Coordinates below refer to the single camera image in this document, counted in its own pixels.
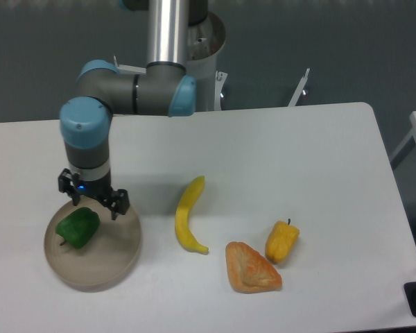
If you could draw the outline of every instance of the white table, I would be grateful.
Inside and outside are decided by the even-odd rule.
[[[372,109],[363,103],[116,117],[113,185],[126,188],[143,244],[116,287],[82,293],[49,268],[44,232],[68,201],[57,121],[0,123],[0,332],[343,332],[416,325],[403,284],[416,250]],[[205,175],[184,251],[173,213]],[[229,285],[225,246],[264,252],[273,223],[300,239],[281,291]]]

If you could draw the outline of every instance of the yellow banana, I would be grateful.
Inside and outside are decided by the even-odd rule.
[[[189,184],[183,193],[175,212],[175,235],[185,250],[206,255],[208,254],[208,247],[199,244],[188,226],[188,215],[204,187],[205,177],[199,176]]]

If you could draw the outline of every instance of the orange bread crust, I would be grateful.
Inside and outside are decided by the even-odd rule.
[[[229,283],[240,293],[281,289],[282,277],[259,252],[245,243],[232,241],[225,248]]]

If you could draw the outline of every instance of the plate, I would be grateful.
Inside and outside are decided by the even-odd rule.
[[[94,236],[80,249],[68,243],[55,227],[64,217],[80,207],[88,207],[101,220]],[[74,206],[67,203],[48,224],[44,237],[44,253],[49,265],[69,286],[81,291],[101,291],[113,287],[130,272],[140,249],[140,222],[132,207],[125,215],[111,219],[111,212],[99,202],[82,197]]]

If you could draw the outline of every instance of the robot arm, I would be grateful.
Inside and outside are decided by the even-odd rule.
[[[59,190],[74,205],[82,195],[97,200],[111,211],[112,219],[130,206],[127,191],[111,186],[112,115],[189,116],[196,107],[196,80],[185,75],[189,0],[150,0],[148,5],[146,74],[120,74],[108,62],[88,62],[78,77],[77,97],[60,111],[69,169],[58,177]]]

